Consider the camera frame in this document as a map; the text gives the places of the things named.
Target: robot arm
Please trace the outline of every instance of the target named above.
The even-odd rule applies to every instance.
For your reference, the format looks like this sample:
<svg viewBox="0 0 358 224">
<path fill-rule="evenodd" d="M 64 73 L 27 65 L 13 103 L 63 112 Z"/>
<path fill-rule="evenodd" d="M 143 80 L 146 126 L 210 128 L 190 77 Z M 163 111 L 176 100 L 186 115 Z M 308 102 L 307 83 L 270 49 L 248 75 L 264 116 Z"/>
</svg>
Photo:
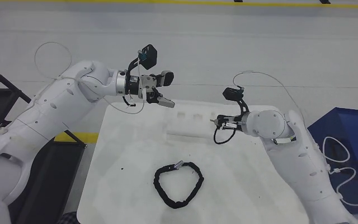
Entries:
<svg viewBox="0 0 358 224">
<path fill-rule="evenodd" d="M 81 120 L 104 96 L 138 95 L 148 103 L 170 108 L 174 102 L 157 87 L 169 86 L 174 74 L 132 76 L 140 64 L 150 69 L 157 63 L 157 51 L 148 45 L 138 53 L 125 71 L 108 69 L 95 61 L 82 61 L 39 91 L 27 109 L 13 123 L 0 129 L 0 222 L 9 223 L 6 205 L 23 191 L 38 151 L 57 134 Z"/>
<path fill-rule="evenodd" d="M 216 129 L 233 129 L 260 137 L 274 168 L 301 201 L 310 224 L 358 223 L 332 188 L 328 176 L 330 168 L 296 112 L 248 111 L 242 100 L 243 89 L 227 88 L 224 96 L 238 102 L 243 113 L 219 115 L 214 120 Z M 291 140 L 277 144 L 274 140 L 280 138 Z"/>
</svg>

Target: white table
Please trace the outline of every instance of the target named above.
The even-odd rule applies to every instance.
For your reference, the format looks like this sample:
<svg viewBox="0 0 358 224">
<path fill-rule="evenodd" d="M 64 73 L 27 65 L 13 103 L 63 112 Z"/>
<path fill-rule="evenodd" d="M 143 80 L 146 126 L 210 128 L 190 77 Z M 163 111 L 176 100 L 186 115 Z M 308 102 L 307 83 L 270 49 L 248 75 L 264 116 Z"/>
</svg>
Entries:
<svg viewBox="0 0 358 224">
<path fill-rule="evenodd" d="M 237 133 L 227 144 L 214 144 L 209 119 L 236 115 L 238 105 L 175 102 L 174 109 L 146 104 L 137 115 L 107 108 L 77 212 L 80 223 L 308 223 L 258 138 Z M 153 179 L 158 168 L 179 160 L 194 162 L 205 180 L 189 205 L 172 209 Z M 160 182 L 171 199 L 183 201 L 197 179 L 183 167 L 162 174 Z"/>
</svg>

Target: black cloth ring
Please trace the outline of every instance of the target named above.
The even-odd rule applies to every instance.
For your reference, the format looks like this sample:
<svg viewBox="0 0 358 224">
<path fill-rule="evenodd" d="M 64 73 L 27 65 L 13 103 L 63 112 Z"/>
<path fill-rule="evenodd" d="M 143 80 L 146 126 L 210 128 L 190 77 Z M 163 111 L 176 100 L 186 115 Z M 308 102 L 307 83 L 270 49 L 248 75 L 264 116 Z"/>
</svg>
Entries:
<svg viewBox="0 0 358 224">
<path fill-rule="evenodd" d="M 204 177 L 202 176 L 199 167 L 197 167 L 193 162 L 184 162 L 184 164 L 182 166 L 191 167 L 199 175 L 199 180 L 197 181 L 194 189 L 190 193 L 189 197 L 186 200 L 184 200 L 183 202 L 175 202 L 175 201 L 171 200 L 168 197 L 168 195 L 166 194 L 166 192 L 163 190 L 163 188 L 161 187 L 161 184 L 159 183 L 160 174 L 162 174 L 164 172 L 170 172 L 170 171 L 176 170 L 174 168 L 174 164 L 167 165 L 167 166 L 164 166 L 162 168 L 159 168 L 156 171 L 156 174 L 154 174 L 154 182 L 153 182 L 153 184 L 154 184 L 154 187 L 156 188 L 159 196 L 161 196 L 161 198 L 163 199 L 165 204 L 167 204 L 169 207 L 174 208 L 174 209 L 182 208 L 182 207 L 187 206 L 189 204 L 189 202 L 195 197 L 196 193 L 199 191 L 199 189 L 200 189 L 200 187 L 202 185 L 202 182 L 204 182 Z"/>
</svg>

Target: floor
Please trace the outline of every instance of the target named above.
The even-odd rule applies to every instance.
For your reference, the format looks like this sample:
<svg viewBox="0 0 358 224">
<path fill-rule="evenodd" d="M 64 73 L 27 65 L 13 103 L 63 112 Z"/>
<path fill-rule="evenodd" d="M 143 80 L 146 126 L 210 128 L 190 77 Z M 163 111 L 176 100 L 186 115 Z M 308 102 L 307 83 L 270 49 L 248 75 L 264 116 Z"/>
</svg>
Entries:
<svg viewBox="0 0 358 224">
<path fill-rule="evenodd" d="M 0 73 L 29 96 L 49 79 L 34 65 L 47 41 L 83 59 L 125 69 L 138 49 L 153 44 L 158 64 L 172 70 L 160 91 L 169 99 L 218 102 L 235 74 L 256 71 L 280 80 L 306 125 L 334 107 L 358 109 L 358 10 L 350 8 L 233 7 L 182 4 L 0 3 Z M 39 50 L 41 71 L 56 76 L 69 62 L 56 45 Z M 298 110 L 284 88 L 261 74 L 236 79 L 249 105 Z M 111 102 L 120 97 L 108 97 Z M 18 102 L 8 119 L 23 111 Z M 73 132 L 100 131 L 101 101 Z M 95 145 L 86 149 L 65 211 L 77 209 Z"/>
</svg>

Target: white cable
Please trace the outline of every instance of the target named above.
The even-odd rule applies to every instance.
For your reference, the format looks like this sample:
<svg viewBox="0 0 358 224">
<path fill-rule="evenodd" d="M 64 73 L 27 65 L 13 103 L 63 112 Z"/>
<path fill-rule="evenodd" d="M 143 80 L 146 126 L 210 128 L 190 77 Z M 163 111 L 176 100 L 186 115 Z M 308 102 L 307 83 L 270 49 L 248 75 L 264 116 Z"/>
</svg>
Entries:
<svg viewBox="0 0 358 224">
<path fill-rule="evenodd" d="M 340 187 L 343 186 L 343 185 L 345 185 L 345 184 L 347 184 L 349 181 L 351 181 L 351 180 L 356 176 L 356 174 L 357 174 L 357 171 L 356 171 L 354 168 L 351 168 L 351 167 L 340 168 L 340 171 L 341 171 L 341 170 L 347 170 L 347 169 L 353 170 L 353 175 L 352 175 L 349 179 L 347 179 L 346 181 L 342 182 L 340 185 L 337 186 L 337 188 L 336 188 L 337 194 L 340 194 L 340 192 L 339 192 Z M 348 204 L 349 206 L 358 206 L 358 204 L 352 204 L 352 203 L 346 202 L 346 201 L 343 199 L 343 197 L 341 198 L 341 201 L 342 201 L 343 203 L 345 203 L 345 204 Z"/>
<path fill-rule="evenodd" d="M 68 48 L 66 48 L 64 45 L 60 44 L 60 43 L 57 43 L 57 42 L 54 42 L 54 41 L 49 41 L 49 42 L 45 42 L 43 44 L 41 44 L 37 49 L 36 49 L 36 52 L 34 54 L 34 62 L 35 62 L 35 67 L 38 71 L 38 73 L 46 78 L 50 78 L 52 79 L 52 82 L 50 82 L 43 90 L 41 90 L 41 92 L 39 92 L 37 95 L 34 96 L 34 98 L 31 100 L 32 101 L 32 105 L 30 107 L 28 107 L 26 110 L 24 110 L 23 112 L 21 112 L 18 116 L 16 116 L 12 122 L 10 122 L 7 126 L 1 128 L 1 133 L 5 133 L 7 132 L 7 129 L 15 122 L 15 120 L 21 116 L 23 113 L 25 113 L 26 111 L 30 110 L 31 108 L 33 108 L 35 106 L 35 103 L 36 101 L 42 96 L 42 94 L 45 92 L 45 90 L 47 90 L 55 81 L 56 81 L 56 78 L 52 78 L 52 77 L 48 77 L 46 76 L 45 74 L 42 73 L 42 71 L 39 69 L 39 66 L 37 65 L 37 62 L 36 62 L 36 55 L 38 53 L 38 51 L 40 50 L 40 48 L 46 44 L 58 44 L 60 46 L 62 46 L 69 54 L 70 56 L 70 62 L 68 64 L 68 66 L 66 67 L 66 69 L 64 71 L 62 71 L 60 74 L 63 74 L 65 71 L 67 71 L 67 69 L 71 66 L 72 64 L 72 55 L 71 55 L 71 52 L 69 51 Z"/>
<path fill-rule="evenodd" d="M 34 55 L 34 62 L 35 62 L 35 66 L 36 66 L 36 69 L 37 69 L 38 73 L 39 73 L 40 75 L 46 77 L 46 78 L 51 78 L 51 79 L 53 80 L 54 78 L 48 77 L 47 75 L 45 75 L 45 74 L 42 73 L 42 71 L 39 69 L 39 66 L 37 65 L 37 62 L 36 62 L 37 52 L 40 50 L 40 48 L 41 48 L 42 46 L 44 46 L 44 45 L 46 45 L 46 44 L 58 44 L 58 45 L 62 46 L 62 47 L 68 52 L 68 54 L 69 54 L 69 59 L 70 59 L 70 60 L 69 60 L 69 64 L 68 64 L 68 66 L 66 67 L 66 69 L 65 69 L 63 72 L 61 72 L 60 74 L 63 74 L 63 73 L 64 73 L 65 71 L 67 71 L 67 69 L 71 66 L 71 64 L 72 64 L 72 54 L 71 54 L 71 52 L 69 51 L 69 49 L 68 49 L 66 46 L 64 46 L 63 44 L 54 42 L 54 41 L 45 42 L 45 43 L 41 44 L 41 45 L 36 49 L 36 52 L 35 52 L 35 55 Z"/>
<path fill-rule="evenodd" d="M 286 86 L 285 86 L 282 82 L 280 82 L 277 78 L 275 78 L 274 76 L 269 75 L 269 74 L 266 74 L 266 73 L 263 73 L 263 72 L 244 71 L 244 72 L 241 72 L 241 73 L 239 73 L 239 74 L 237 74 L 237 75 L 234 76 L 234 78 L 233 78 L 233 84 L 234 84 L 235 86 L 241 88 L 240 86 L 236 85 L 236 83 L 235 83 L 235 78 L 238 77 L 238 76 L 240 76 L 240 75 L 242 75 L 242 74 L 249 74 L 249 73 L 264 74 L 265 76 L 269 76 L 270 78 L 273 78 L 273 79 L 276 80 L 280 85 L 282 85 L 282 87 L 285 89 L 285 91 L 287 92 L 287 94 L 288 94 L 289 97 L 291 98 L 292 102 L 296 105 L 297 109 L 300 111 L 301 116 L 302 116 L 302 120 L 303 120 L 303 124 L 304 124 L 304 126 L 306 127 L 306 125 L 305 125 L 305 120 L 304 120 L 304 117 L 303 117 L 303 113 L 302 113 L 302 111 L 301 111 L 301 108 L 298 106 L 298 104 L 296 103 L 296 101 L 293 99 L 293 97 L 291 96 L 291 94 L 288 92 L 288 90 L 286 89 Z"/>
<path fill-rule="evenodd" d="M 327 139 L 332 139 L 332 140 L 335 140 L 336 142 L 338 142 L 347 152 L 347 158 L 345 160 L 334 160 L 332 158 L 329 158 L 326 156 L 326 149 L 325 149 L 325 145 L 326 145 L 326 140 Z M 323 146 L 322 146 L 322 153 L 323 153 L 323 156 L 324 158 L 328 159 L 328 160 L 331 160 L 333 162 L 347 162 L 350 158 L 351 158 L 351 154 L 349 153 L 348 149 L 346 148 L 346 146 L 344 144 L 342 144 L 342 142 L 336 140 L 335 138 L 333 137 L 330 137 L 330 136 L 327 136 L 326 138 L 324 138 L 323 140 Z"/>
<path fill-rule="evenodd" d="M 345 160 L 334 160 L 334 159 L 329 158 L 328 156 L 326 156 L 325 146 L 326 146 L 326 140 L 329 139 L 329 138 L 332 139 L 332 140 L 334 140 L 334 141 L 336 141 L 336 142 L 338 142 L 338 143 L 346 150 L 346 152 L 347 152 L 347 158 L 346 158 Z M 328 160 L 331 160 L 331 161 L 333 161 L 333 162 L 343 163 L 343 162 L 347 162 L 347 161 L 351 158 L 351 154 L 349 153 L 349 151 L 348 151 L 348 149 L 346 148 L 346 146 L 345 146 L 344 144 L 342 144 L 342 142 L 340 142 L 340 141 L 338 141 L 338 140 L 336 140 L 335 138 L 330 137 L 330 136 L 326 136 L 326 138 L 324 138 L 324 140 L 323 140 L 322 153 L 323 153 L 324 158 L 326 158 L 326 159 L 328 159 Z M 328 171 L 329 174 L 334 174 L 334 173 L 336 173 L 336 172 L 341 172 L 342 170 L 347 170 L 347 169 L 348 169 L 348 170 L 353 170 L 353 175 L 352 175 L 349 179 L 343 181 L 340 185 L 337 186 L 337 188 L 336 188 L 336 193 L 339 194 L 339 195 L 342 195 L 342 194 L 340 193 L 340 187 L 343 186 L 343 185 L 345 185 L 345 184 L 347 184 L 349 181 L 351 181 L 351 180 L 356 176 L 357 171 L 356 171 L 354 168 L 352 168 L 352 167 L 335 168 L 335 169 L 333 169 L 332 172 Z M 349 203 L 349 202 L 346 202 L 346 201 L 343 199 L 343 196 L 342 196 L 342 198 L 341 198 L 341 201 L 342 201 L 343 203 L 345 203 L 345 204 L 348 204 L 349 206 L 358 206 L 358 204 L 351 204 L 351 203 Z"/>
</svg>

